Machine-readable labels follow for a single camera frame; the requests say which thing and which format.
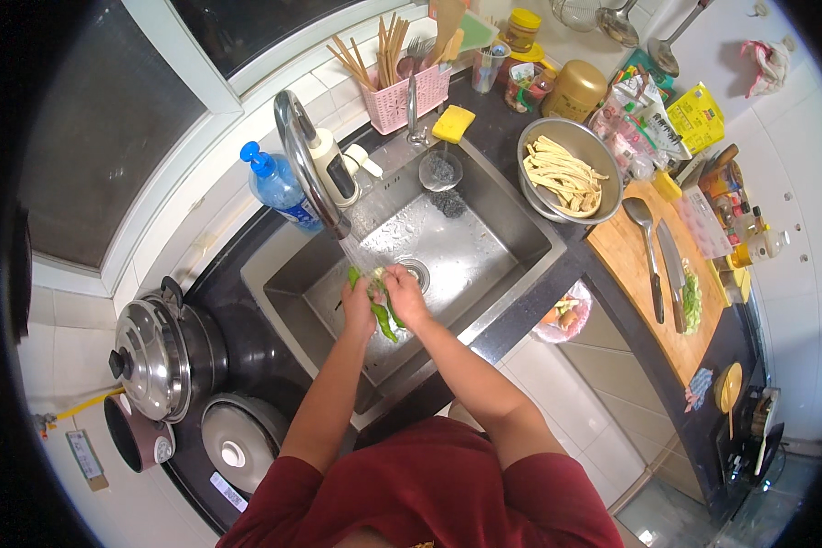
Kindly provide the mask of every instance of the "fork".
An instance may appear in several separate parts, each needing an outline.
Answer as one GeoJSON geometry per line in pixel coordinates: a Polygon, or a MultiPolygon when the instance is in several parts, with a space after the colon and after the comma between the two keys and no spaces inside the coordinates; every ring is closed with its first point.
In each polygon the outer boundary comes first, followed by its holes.
{"type": "Polygon", "coordinates": [[[419,36],[411,38],[411,42],[408,44],[407,54],[414,58],[415,74],[421,70],[423,61],[426,59],[426,56],[429,55],[429,52],[432,51],[432,47],[435,44],[435,37],[425,40],[421,40],[419,36]]]}

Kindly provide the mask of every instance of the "person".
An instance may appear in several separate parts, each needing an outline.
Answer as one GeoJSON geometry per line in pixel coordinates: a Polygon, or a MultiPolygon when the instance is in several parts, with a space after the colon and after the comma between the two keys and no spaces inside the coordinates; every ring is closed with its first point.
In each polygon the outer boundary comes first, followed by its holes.
{"type": "Polygon", "coordinates": [[[279,456],[219,548],[621,547],[585,470],[536,404],[429,313],[403,266],[382,276],[395,314],[463,408],[338,458],[365,346],[377,322],[360,278],[341,292],[344,329],[295,414],[279,456]]]}

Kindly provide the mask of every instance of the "hand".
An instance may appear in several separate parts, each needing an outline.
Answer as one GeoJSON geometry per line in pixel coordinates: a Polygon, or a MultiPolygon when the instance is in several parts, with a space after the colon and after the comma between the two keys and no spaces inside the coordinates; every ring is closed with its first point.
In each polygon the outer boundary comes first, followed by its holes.
{"type": "Polygon", "coordinates": [[[374,328],[378,325],[378,320],[372,313],[372,303],[368,300],[365,289],[368,288],[369,279],[362,277],[357,280],[356,288],[351,290],[351,282],[344,283],[341,288],[341,301],[344,308],[344,331],[353,340],[367,343],[372,337],[374,328]]]}
{"type": "Polygon", "coordinates": [[[381,279],[390,294],[393,310],[405,326],[416,333],[421,325],[432,319],[432,314],[423,301],[420,285],[402,265],[390,265],[385,270],[381,279]]]}

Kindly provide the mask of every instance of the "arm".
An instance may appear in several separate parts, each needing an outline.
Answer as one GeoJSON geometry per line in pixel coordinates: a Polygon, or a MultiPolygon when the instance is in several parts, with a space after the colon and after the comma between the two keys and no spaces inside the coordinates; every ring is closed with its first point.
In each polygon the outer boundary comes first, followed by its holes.
{"type": "Polygon", "coordinates": [[[344,285],[344,330],[301,401],[280,450],[282,457],[300,458],[323,474],[335,462],[350,423],[365,345],[374,333],[367,287],[365,278],[354,290],[344,285]]]}
{"type": "Polygon", "coordinates": [[[426,347],[450,390],[490,435],[502,469],[537,453],[566,454],[536,404],[432,317],[414,276],[401,265],[386,270],[384,284],[396,314],[426,347]]]}

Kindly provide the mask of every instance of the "black countertop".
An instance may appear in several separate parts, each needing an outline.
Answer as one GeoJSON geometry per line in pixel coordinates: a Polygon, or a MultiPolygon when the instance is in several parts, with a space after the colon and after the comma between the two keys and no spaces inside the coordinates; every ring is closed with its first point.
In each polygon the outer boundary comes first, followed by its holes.
{"type": "MultiPolygon", "coordinates": [[[[448,103],[477,113],[465,137],[520,191],[515,148],[523,129],[538,116],[510,111],[499,88],[488,95],[475,93],[467,74],[455,76],[451,82],[448,103]]],[[[373,150],[390,137],[382,137],[366,125],[345,139],[342,148],[355,141],[373,150]]],[[[225,390],[261,397],[291,418],[311,379],[266,320],[240,275],[241,267],[284,222],[282,216],[263,208],[197,279],[186,301],[209,311],[221,326],[230,360],[225,390]]],[[[585,227],[552,226],[564,240],[566,252],[470,347],[495,363],[532,329],[576,279],[583,279],[639,359],[679,433],[713,520],[723,522],[739,507],[744,493],[728,491],[722,484],[715,438],[726,419],[715,409],[712,391],[707,392],[703,408],[685,413],[684,387],[633,303],[584,242],[585,227]]],[[[701,366],[718,375],[722,368],[739,361],[744,378],[751,379],[753,384],[764,384],[746,313],[742,305],[725,309],[701,366]]],[[[441,376],[433,374],[389,413],[358,433],[356,447],[377,443],[410,423],[434,415],[451,399],[453,395],[441,376]]],[[[188,418],[175,425],[178,450],[163,466],[211,527],[221,533],[239,513],[209,483],[216,468],[200,441],[202,403],[196,402],[188,418]]]]}

